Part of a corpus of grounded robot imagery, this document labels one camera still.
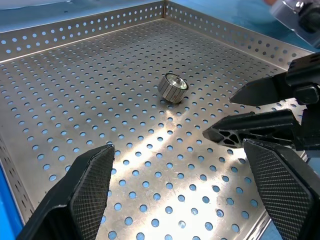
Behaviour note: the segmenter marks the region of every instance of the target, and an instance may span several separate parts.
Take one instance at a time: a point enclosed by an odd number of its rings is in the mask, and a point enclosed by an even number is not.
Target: perforated metal tray
[[[97,239],[259,239],[270,219],[244,151],[202,131],[248,112],[289,108],[299,119],[294,99],[255,108],[228,97],[309,52],[162,1],[52,24],[0,34],[1,59],[16,58],[0,65],[0,158],[23,219],[78,155],[113,143]],[[31,54],[39,46],[30,41],[7,53],[44,28],[44,51]],[[73,33],[63,39],[60,28]],[[168,72],[190,86],[181,104],[159,97]]]

